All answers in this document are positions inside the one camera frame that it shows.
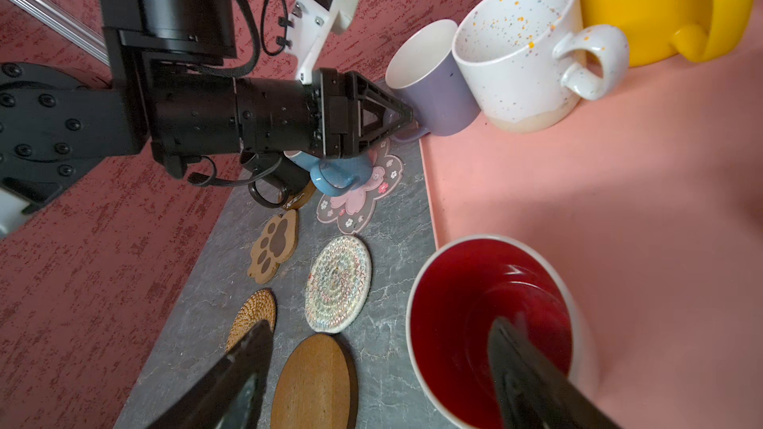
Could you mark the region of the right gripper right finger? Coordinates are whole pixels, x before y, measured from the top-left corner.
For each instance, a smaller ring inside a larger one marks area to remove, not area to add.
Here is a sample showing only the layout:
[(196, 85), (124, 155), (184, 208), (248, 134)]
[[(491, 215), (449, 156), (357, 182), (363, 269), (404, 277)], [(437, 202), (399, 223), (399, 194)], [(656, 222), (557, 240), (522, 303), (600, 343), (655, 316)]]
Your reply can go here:
[(491, 326), (488, 357), (505, 428), (617, 426), (506, 318)]

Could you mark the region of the beige woven round coaster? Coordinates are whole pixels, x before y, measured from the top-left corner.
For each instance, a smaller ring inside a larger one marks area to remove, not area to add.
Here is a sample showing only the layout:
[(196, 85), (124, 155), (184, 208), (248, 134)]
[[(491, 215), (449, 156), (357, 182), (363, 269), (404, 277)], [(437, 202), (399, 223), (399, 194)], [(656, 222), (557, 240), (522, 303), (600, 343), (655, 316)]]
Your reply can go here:
[(373, 266), (367, 246), (338, 236), (317, 256), (305, 288), (305, 318), (316, 333), (339, 334), (360, 315), (370, 292)]

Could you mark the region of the blue mug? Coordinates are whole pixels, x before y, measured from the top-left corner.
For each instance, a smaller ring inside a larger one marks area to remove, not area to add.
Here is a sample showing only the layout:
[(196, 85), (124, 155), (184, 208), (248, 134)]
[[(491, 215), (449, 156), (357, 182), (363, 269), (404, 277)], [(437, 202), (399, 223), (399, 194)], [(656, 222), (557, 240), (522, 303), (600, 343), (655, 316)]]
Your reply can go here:
[(284, 156), (308, 172), (318, 191), (339, 197), (365, 185), (372, 176), (369, 154), (345, 159), (321, 159), (302, 151), (285, 151)]

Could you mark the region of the brown wooden round coaster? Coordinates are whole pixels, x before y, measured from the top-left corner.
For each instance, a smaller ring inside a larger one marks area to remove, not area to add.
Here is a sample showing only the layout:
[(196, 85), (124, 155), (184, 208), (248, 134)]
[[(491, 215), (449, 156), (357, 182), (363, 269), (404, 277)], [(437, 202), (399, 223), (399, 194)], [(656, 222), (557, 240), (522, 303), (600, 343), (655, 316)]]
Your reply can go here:
[(280, 373), (270, 413), (272, 428), (354, 428), (358, 376), (350, 351), (327, 334), (301, 342)]

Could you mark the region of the pink flower coaster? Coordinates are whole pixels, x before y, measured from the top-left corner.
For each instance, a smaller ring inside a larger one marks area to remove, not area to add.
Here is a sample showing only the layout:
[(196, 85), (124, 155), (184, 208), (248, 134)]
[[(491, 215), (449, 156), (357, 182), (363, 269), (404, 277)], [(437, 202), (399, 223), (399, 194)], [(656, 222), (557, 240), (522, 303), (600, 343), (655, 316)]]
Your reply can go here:
[(385, 139), (371, 152), (373, 173), (370, 180), (341, 197), (323, 196), (317, 206), (316, 218), (322, 224), (335, 222), (341, 234), (358, 234), (375, 212), (377, 202), (389, 196), (401, 179), (405, 165), (391, 153), (391, 139)]

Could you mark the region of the paw print cork coaster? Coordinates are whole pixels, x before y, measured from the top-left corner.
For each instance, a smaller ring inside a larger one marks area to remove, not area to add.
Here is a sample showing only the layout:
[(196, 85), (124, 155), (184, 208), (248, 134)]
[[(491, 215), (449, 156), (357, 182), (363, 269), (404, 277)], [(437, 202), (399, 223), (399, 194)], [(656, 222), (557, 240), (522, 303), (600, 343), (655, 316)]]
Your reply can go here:
[(279, 266), (286, 262), (298, 246), (299, 216), (296, 210), (273, 216), (252, 246), (248, 276), (257, 284), (270, 282)]

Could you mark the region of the white mug back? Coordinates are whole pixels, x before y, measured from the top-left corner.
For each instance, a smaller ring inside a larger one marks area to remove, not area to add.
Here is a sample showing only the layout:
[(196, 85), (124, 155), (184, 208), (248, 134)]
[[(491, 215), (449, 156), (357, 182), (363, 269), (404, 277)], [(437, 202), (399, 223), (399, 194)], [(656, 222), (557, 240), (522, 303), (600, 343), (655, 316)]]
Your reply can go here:
[(620, 29), (583, 25), (580, 0), (482, 0), (452, 53), (487, 120), (514, 133), (544, 130), (582, 99), (609, 95), (630, 60)]

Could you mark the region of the dark glossy brown coaster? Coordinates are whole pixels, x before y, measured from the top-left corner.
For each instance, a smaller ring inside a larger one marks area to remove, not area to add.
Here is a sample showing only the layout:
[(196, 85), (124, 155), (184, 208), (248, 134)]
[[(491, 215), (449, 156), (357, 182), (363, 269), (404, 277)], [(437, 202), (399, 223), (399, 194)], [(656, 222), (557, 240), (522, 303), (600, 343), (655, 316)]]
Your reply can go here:
[(311, 200), (315, 192), (316, 187), (310, 182), (303, 190), (295, 195), (289, 196), (287, 201), (281, 206), (282, 210), (299, 210)]

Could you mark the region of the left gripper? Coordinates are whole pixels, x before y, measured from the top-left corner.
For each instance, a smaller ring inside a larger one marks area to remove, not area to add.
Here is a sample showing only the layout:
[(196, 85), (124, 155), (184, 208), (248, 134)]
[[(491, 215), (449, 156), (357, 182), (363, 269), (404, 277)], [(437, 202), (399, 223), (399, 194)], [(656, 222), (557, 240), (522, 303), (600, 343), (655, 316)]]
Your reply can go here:
[(359, 73), (319, 69), (306, 85), (291, 79), (232, 79), (175, 73), (155, 81), (151, 150), (181, 179), (203, 157), (303, 151), (354, 157), (413, 122), (413, 108)]

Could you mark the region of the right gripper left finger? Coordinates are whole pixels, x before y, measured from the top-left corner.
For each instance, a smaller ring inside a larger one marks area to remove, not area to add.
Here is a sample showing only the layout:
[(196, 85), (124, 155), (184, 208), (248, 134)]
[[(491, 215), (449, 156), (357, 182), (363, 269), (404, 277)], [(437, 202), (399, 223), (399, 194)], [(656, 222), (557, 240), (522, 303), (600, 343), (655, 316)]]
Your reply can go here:
[(151, 428), (258, 426), (273, 348), (267, 321), (255, 324)]

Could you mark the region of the purple mug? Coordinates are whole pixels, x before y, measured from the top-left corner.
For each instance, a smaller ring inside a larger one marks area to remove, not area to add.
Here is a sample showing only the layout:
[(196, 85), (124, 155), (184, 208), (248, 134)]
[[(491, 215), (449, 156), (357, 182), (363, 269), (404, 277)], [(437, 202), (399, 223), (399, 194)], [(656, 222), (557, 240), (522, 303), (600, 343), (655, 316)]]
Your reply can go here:
[(458, 24), (444, 19), (413, 34), (395, 53), (385, 72), (385, 84), (413, 107), (415, 125), (393, 135), (400, 143), (424, 135), (451, 136), (479, 115), (476, 103), (453, 57)]

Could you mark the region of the black mug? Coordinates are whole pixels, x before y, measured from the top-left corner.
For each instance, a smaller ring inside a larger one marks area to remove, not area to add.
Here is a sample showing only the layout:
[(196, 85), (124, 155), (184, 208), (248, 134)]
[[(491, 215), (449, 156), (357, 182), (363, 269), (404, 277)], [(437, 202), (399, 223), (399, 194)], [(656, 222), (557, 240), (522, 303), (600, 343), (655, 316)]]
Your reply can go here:
[[(240, 164), (254, 176), (266, 171), (272, 166), (276, 166), (274, 171), (248, 185), (250, 196), (264, 208), (276, 209), (283, 207), (291, 198), (297, 197), (309, 184), (311, 184), (309, 173), (289, 160), (282, 153), (267, 155), (244, 153), (242, 154), (242, 157), (240, 157)], [(277, 202), (266, 200), (266, 198), (262, 196), (261, 192), (258, 190), (258, 183), (262, 181), (266, 182), (268, 185), (274, 186), (274, 188), (278, 190), (279, 198)]]

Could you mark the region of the red inside white mug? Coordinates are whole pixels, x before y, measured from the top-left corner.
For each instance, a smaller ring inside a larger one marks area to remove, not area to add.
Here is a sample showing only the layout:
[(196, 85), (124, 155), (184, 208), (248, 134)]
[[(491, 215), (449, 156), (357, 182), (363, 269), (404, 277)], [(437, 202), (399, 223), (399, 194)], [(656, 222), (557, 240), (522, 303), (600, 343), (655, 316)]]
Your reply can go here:
[(459, 428), (499, 428), (488, 359), (493, 322), (505, 317), (587, 397), (599, 385), (596, 347), (568, 287), (536, 250), (477, 234), (439, 248), (407, 303), (407, 349), (421, 387)]

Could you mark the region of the pink tray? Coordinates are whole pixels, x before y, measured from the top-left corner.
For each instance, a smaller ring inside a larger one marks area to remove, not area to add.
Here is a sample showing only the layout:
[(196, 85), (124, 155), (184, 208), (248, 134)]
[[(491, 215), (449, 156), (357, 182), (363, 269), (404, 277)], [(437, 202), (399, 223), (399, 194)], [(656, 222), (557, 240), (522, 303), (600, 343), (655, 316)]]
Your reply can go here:
[(556, 269), (626, 428), (762, 424), (762, 7), (729, 55), (629, 71), (564, 121), (484, 118), (421, 153), (435, 241), (500, 234)]

